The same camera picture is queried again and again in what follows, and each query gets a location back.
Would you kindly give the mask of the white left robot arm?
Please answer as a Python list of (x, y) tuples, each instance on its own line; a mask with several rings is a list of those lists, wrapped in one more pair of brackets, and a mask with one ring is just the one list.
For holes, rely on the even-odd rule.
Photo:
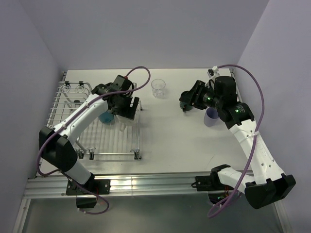
[(136, 84), (127, 77), (118, 75), (114, 82), (99, 84), (87, 99), (62, 122), (52, 128), (44, 127), (39, 132), (41, 157), (77, 182), (84, 194), (94, 190), (94, 175), (79, 161), (73, 147), (81, 133), (100, 115), (110, 113), (117, 117), (121, 129), (135, 120), (139, 103), (133, 97)]

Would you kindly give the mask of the white ceramic mug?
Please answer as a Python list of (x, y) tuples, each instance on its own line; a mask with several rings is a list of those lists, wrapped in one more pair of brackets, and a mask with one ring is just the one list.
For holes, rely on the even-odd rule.
[(128, 119), (128, 118), (123, 117), (123, 116), (116, 115), (116, 117), (120, 123), (119, 130), (121, 132), (123, 132), (127, 127), (132, 126), (136, 122), (135, 120)]

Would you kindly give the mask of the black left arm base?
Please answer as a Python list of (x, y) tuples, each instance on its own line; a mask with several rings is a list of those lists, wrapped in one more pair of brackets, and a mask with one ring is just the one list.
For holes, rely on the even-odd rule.
[[(90, 184), (81, 185), (81, 187), (97, 195), (108, 195), (111, 187), (110, 182), (109, 179), (95, 179)], [(89, 193), (79, 188), (73, 181), (68, 181), (65, 194), (67, 196), (76, 196), (76, 206), (80, 209), (94, 208), (99, 199), (98, 197), (80, 197), (83, 195), (89, 195)]]

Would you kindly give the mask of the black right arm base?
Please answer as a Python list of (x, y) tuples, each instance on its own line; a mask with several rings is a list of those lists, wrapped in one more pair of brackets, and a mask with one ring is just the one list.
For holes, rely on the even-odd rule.
[(195, 182), (191, 184), (198, 192), (208, 192), (208, 198), (212, 204), (216, 204), (228, 197), (234, 188), (221, 184), (214, 175), (196, 176)]

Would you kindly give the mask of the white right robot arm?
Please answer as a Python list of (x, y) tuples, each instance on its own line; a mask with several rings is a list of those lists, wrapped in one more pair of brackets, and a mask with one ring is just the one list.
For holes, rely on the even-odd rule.
[(247, 157), (249, 176), (229, 165), (220, 165), (209, 176), (196, 177), (197, 191), (221, 190), (231, 187), (245, 194), (248, 203), (259, 209), (284, 199), (295, 186), (293, 175), (287, 175), (277, 164), (258, 132), (259, 123), (246, 103), (240, 102), (235, 79), (220, 76), (208, 84), (197, 80), (180, 98), (186, 107), (215, 109), (227, 129), (235, 136)]

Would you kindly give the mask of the dark green mug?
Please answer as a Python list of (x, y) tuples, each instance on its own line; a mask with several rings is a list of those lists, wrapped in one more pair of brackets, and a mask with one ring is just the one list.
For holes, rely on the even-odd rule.
[(182, 109), (183, 112), (187, 112), (193, 109), (193, 107), (189, 104), (186, 104), (185, 102), (180, 101), (179, 106)]

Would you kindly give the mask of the blue floral mug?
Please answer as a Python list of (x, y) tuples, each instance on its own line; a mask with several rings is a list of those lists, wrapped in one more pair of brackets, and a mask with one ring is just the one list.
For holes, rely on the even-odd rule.
[(101, 115), (98, 116), (98, 119), (102, 124), (105, 124), (105, 125), (114, 124), (114, 121), (115, 121), (114, 115), (110, 112), (102, 113)]

